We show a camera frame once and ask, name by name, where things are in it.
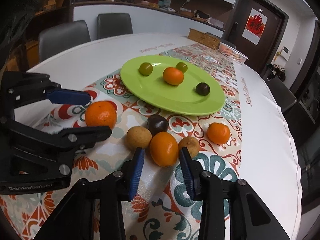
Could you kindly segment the patterned table runner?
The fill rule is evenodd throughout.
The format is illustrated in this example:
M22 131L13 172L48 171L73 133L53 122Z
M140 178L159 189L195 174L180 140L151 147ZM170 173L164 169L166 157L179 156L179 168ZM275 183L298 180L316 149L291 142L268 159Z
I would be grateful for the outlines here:
M1 84L1 213L18 239L202 239L178 154L233 183L236 63L200 43L82 44Z

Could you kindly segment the orange mandarin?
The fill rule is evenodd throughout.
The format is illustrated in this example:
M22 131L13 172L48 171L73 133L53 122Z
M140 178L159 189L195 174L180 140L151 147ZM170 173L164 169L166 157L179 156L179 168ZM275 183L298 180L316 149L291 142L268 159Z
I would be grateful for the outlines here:
M183 82L184 74L177 68L168 67L163 71L163 79L172 86L178 86Z
M217 145L225 144L230 136L231 132L229 127L222 123L213 122L208 126L207 137Z

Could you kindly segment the small green fruit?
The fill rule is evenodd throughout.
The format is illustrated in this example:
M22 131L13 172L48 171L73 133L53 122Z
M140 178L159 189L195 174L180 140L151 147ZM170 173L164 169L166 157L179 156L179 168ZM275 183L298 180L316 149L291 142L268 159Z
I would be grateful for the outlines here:
M182 73L185 73L188 70L188 66L184 62L177 63L176 68L180 70Z

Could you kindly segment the tan longan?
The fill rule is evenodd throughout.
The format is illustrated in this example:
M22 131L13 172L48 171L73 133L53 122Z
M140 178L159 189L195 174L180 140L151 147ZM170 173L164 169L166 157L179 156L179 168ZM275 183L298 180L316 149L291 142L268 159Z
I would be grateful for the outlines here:
M129 150L134 151L136 148L146 149L152 139L148 129L141 126L131 127L126 136L125 144Z
M200 151L199 142L191 136L184 137L180 140L180 142L178 143L179 150L181 150L183 147L186 147L188 149L191 158L195 158Z

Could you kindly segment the grey chair far left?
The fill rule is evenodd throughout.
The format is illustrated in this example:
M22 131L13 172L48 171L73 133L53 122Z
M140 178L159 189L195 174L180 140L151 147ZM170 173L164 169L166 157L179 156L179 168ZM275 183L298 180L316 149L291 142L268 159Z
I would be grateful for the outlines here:
M98 39L133 34L131 17L127 13L99 14Z

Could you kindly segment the oval orange kumquat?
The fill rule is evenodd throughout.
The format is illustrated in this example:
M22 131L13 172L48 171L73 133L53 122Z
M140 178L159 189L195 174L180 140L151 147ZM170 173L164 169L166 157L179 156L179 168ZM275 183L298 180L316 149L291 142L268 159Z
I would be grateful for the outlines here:
M170 133L160 132L151 139L149 152L158 166L171 167L178 159L178 143Z

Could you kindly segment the clear plastic fruit tray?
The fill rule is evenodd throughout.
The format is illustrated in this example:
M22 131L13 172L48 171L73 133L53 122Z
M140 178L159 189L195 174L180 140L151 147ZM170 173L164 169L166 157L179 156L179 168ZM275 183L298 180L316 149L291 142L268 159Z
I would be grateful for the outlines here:
M238 62L239 64L243 64L248 60L248 57L245 56L243 53L237 51L236 49L225 43L220 42L218 50L220 53Z

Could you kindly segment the green tomato fruit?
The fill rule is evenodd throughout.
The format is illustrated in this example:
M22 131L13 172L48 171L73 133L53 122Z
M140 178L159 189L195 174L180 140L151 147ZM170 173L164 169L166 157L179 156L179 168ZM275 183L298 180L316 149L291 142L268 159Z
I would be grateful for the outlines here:
M152 64L148 62L144 62L139 67L139 72L143 76L149 76L153 72L153 66Z

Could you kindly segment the grey chair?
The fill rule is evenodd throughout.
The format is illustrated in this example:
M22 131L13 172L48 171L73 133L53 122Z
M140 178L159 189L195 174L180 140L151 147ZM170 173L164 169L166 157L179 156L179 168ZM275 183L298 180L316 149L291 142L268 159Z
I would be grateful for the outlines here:
M297 102L295 95L289 90L283 81L278 77L266 79L268 85L277 105L281 108L281 112L287 112Z
M67 49L90 42L87 24L84 20L63 23L39 34L40 62Z
M131 17L127 13L99 14L98 39L133 34Z

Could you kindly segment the round orange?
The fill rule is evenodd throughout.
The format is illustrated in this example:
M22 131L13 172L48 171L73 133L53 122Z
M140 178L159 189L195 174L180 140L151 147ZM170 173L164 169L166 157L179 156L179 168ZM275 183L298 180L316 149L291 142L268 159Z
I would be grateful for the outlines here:
M116 108L108 101L94 102L86 110L85 123L89 127L108 126L113 129L116 122Z

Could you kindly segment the dark plum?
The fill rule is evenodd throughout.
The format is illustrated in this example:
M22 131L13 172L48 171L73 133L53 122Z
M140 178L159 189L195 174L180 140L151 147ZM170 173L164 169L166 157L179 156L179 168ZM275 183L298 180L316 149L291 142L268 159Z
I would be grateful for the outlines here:
M210 86L204 82L198 83L196 92L201 96L207 96L210 93Z
M146 126L151 135L154 137L160 132L167 132L169 123L163 116L155 114L147 119Z

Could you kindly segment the orange mandarin on plate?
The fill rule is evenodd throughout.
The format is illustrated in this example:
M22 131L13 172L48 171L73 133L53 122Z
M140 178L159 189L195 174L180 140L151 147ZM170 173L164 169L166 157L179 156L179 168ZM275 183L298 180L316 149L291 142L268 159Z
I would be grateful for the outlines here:
M184 74L177 68L168 67L163 71L163 79L172 86L178 86L183 82Z

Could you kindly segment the grey chair right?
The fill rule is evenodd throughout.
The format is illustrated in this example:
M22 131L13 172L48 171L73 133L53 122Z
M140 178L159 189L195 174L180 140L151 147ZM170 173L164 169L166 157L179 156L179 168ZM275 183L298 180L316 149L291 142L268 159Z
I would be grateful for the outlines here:
M295 95L289 90L283 81L278 77L266 79L268 85L277 105L281 108L281 112L287 112L297 102Z

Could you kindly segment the grey chair far end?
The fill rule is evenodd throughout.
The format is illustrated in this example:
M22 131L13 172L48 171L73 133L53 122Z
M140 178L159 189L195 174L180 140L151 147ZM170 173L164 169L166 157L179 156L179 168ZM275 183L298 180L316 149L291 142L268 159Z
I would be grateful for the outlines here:
M209 35L209 36L212 36L214 38L217 38L220 42L222 42L222 43L224 43L224 44L236 49L236 45L232 44L231 42L229 42L227 40L224 40L223 38L220 38L220 37L218 37L218 36L216 36L216 35L214 35L212 33L209 33L209 32L206 32L206 34Z

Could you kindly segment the grey chair near left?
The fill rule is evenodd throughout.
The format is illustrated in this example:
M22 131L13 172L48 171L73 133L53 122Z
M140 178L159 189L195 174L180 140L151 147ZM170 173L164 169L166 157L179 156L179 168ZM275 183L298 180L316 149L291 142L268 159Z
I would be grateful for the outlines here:
M67 49L90 42L87 24L84 20L63 23L39 34L40 62Z

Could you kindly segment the red poster on door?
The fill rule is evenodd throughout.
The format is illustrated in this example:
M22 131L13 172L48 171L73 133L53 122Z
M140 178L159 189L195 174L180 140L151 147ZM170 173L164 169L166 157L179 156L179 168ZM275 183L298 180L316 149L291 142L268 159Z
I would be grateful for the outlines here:
M262 14L263 10L251 9L249 17L247 19L242 37L249 40L256 46L258 45L260 38L264 32L268 18Z

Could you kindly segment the green plate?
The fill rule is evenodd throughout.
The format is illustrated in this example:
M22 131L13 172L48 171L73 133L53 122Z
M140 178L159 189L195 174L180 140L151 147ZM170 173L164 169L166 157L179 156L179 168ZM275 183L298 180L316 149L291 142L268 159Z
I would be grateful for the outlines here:
M149 76L139 72L142 63L153 66ZM207 72L184 61L188 70L183 82L172 86L163 79L165 68L174 67L181 59L163 55L139 56L125 62L120 70L120 78L124 86L144 102L182 115L202 116L219 111L225 103L225 94L219 83ZM198 83L204 82L210 86L210 93L201 96L196 92Z

